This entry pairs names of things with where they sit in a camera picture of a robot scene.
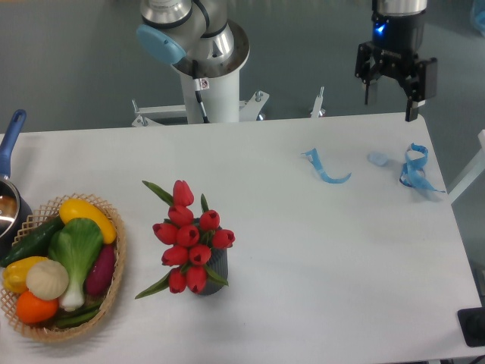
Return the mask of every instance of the blue ribbon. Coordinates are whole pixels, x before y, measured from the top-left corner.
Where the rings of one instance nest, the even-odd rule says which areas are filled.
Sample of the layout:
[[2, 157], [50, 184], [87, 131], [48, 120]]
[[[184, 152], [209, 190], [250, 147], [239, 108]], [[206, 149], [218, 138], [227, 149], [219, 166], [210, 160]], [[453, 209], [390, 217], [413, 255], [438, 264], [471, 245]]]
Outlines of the blue ribbon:
[[318, 172], [321, 179], [324, 180], [325, 182], [329, 183], [329, 184], [343, 184], [352, 175], [352, 173], [349, 173], [344, 178], [337, 178], [337, 179], [330, 178], [328, 176], [327, 172], [325, 172], [324, 166], [320, 162], [320, 157], [318, 156], [318, 152], [317, 152], [316, 148], [313, 148], [312, 150], [309, 150], [308, 152], [302, 153], [302, 154], [306, 155], [308, 157], [308, 160], [310, 161], [310, 163], [313, 164], [315, 170]]
[[[421, 153], [423, 156], [418, 159], [411, 160], [408, 152], [412, 150]], [[408, 147], [408, 150], [406, 150], [406, 163], [402, 166], [402, 172], [401, 177], [399, 178], [399, 182], [411, 188], [445, 193], [445, 191], [437, 190], [436, 188], [434, 188], [426, 179], [426, 174], [424, 173], [423, 168], [427, 163], [427, 154], [428, 151], [425, 146], [418, 146], [412, 143]]]

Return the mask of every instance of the blue light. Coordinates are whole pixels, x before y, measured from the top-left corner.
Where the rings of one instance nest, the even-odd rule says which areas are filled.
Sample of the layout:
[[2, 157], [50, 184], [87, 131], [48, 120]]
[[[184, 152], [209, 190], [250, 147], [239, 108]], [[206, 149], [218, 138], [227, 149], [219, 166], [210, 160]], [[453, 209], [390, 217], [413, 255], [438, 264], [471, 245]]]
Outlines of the blue light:
[[384, 28], [386, 28], [386, 24], [383, 24], [380, 27], [376, 28], [376, 31], [382, 35], [382, 33], [384, 32]]

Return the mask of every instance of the tulip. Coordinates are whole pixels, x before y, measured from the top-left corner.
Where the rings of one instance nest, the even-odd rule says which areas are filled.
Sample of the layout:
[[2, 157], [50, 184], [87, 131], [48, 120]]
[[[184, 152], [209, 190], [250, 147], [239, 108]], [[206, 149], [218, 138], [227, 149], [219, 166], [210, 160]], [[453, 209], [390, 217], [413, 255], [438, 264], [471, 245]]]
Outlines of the tulip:
[[176, 180], [174, 184], [174, 205], [190, 206], [194, 203], [194, 195], [184, 180]]
[[194, 265], [204, 265], [211, 258], [211, 248], [198, 244], [189, 250], [189, 260]]
[[214, 237], [212, 237], [212, 246], [216, 249], [230, 248], [235, 239], [236, 237], [234, 237], [234, 233], [231, 230], [217, 230]]
[[207, 283], [207, 272], [201, 265], [193, 265], [187, 271], [187, 287], [193, 293], [200, 293]]
[[189, 250], [183, 246], [175, 245], [170, 249], [165, 250], [164, 255], [161, 257], [161, 264], [169, 265], [182, 265], [189, 261]]
[[189, 248], [199, 242], [199, 229], [194, 225], [182, 226], [177, 232], [179, 245]]
[[177, 229], [176, 226], [168, 223], [153, 225], [153, 232], [155, 236], [163, 243], [167, 245], [174, 245], [177, 242]]
[[214, 210], [204, 212], [200, 217], [199, 226], [203, 231], [215, 230], [219, 228], [221, 218]]
[[168, 209], [168, 217], [177, 226], [190, 225], [194, 221], [194, 214], [187, 207], [175, 205]]
[[187, 280], [185, 275], [180, 273], [180, 268], [173, 268], [168, 276], [168, 287], [171, 293], [181, 293], [185, 290]]

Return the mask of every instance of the sticker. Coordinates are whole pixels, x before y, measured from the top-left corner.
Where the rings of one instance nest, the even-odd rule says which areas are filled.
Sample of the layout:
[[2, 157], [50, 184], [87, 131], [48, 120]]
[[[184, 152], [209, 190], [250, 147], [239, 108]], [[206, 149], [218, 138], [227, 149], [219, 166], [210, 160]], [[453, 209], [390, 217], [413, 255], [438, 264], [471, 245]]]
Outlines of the sticker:
[[[421, 153], [423, 156], [417, 159], [411, 159], [408, 153], [412, 150]], [[399, 182], [411, 188], [445, 193], [446, 191], [441, 191], [434, 188], [426, 179], [424, 166], [427, 164], [427, 154], [428, 151], [425, 146], [418, 146], [412, 143], [406, 150], [406, 163], [402, 166]]]
[[196, 91], [204, 91], [205, 89], [209, 89], [209, 79], [208, 78], [196, 78], [194, 79], [194, 87]]
[[330, 178], [328, 176], [327, 172], [325, 172], [324, 166], [321, 165], [320, 157], [318, 156], [318, 152], [317, 152], [316, 148], [313, 148], [312, 150], [309, 150], [308, 152], [302, 153], [302, 154], [304, 154], [304, 155], [306, 155], [308, 157], [308, 160], [310, 161], [310, 163], [313, 164], [315, 170], [318, 172], [318, 174], [320, 175], [321, 179], [324, 180], [325, 182], [329, 183], [329, 184], [343, 184], [352, 175], [352, 173], [349, 173], [344, 178], [337, 178], [337, 179]]

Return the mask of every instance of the orange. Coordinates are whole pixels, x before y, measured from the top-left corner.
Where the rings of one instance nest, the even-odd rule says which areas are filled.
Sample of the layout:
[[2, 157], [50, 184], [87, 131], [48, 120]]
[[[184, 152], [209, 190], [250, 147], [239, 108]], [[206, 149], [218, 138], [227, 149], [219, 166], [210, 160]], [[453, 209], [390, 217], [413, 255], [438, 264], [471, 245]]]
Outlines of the orange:
[[59, 301], [44, 301], [29, 290], [23, 292], [17, 300], [17, 316], [24, 324], [36, 324], [50, 319], [58, 311]]

